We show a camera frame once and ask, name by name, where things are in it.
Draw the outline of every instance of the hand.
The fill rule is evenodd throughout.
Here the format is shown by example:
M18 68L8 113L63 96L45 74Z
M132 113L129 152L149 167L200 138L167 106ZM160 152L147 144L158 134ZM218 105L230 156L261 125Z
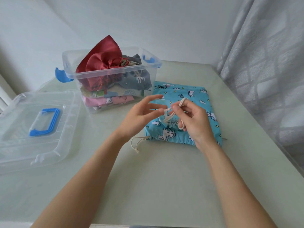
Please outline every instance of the hand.
M138 134L146 124L163 115L165 113L164 109L168 108L166 105L150 103L150 101L161 99L162 97L162 94L150 95L133 106L121 125L117 128L116 133L120 134L120 136L125 139L125 142L127 142Z
M182 107L179 107L178 104L179 101L171 105L173 111L171 111L170 114L175 112L175 114L184 122L184 131L188 131L190 137L194 140L195 145L199 149L205 149L210 145L216 144L205 109L188 99L185 99ZM178 121L178 126L182 127L180 120Z

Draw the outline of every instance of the left hand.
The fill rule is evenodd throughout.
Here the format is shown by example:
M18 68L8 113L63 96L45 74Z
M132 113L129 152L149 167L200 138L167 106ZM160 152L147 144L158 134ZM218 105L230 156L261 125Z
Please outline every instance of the left hand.
M150 95L133 106L121 125L116 129L116 133L127 142L138 134L151 120L163 115L165 113L164 109L168 108L166 105L150 103L150 101L161 99L162 97L162 94Z

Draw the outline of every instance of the white wall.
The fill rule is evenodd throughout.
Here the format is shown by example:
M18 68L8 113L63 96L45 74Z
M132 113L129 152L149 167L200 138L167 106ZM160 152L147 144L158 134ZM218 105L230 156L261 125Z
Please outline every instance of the white wall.
M36 90L62 51L108 34L162 60L216 66L242 1L0 0L0 72L15 92Z

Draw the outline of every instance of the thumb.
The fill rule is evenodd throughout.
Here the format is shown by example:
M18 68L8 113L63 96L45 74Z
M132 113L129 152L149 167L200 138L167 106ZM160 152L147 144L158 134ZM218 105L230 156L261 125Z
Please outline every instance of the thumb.
M182 110L182 108L180 108L177 105L172 106L172 109L174 111L174 113L181 119L183 120L184 123L187 123L189 120L189 116L186 115L186 113Z
M160 108L160 109L154 110L151 113L146 114L144 117L145 117L145 120L147 121L147 123L149 123L150 121L158 118L159 116L163 115L164 113L165 113L164 109Z

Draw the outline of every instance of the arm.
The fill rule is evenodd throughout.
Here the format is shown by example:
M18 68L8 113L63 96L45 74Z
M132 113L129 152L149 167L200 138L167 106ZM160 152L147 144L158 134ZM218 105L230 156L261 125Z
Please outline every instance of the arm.
M90 226L121 147L149 121L164 114L166 105L149 103L161 97L162 95L148 96L130 110L120 127L44 209L33 223L33 228Z
M244 180L216 143L206 111L186 99L184 106L172 104L173 111L183 120L197 148L205 154L219 194L227 227L275 228L271 217L261 206Z

